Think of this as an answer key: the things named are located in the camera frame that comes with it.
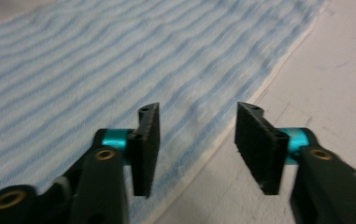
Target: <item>blue and white striped fabric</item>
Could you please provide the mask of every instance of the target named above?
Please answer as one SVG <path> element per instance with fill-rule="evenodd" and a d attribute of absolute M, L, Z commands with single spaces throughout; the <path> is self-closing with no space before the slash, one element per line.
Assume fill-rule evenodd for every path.
<path fill-rule="evenodd" d="M 0 25 L 0 188 L 45 190 L 97 129 L 135 128 L 160 102 L 153 193 L 130 198 L 132 223 L 146 220 L 322 3 L 67 0 Z"/>

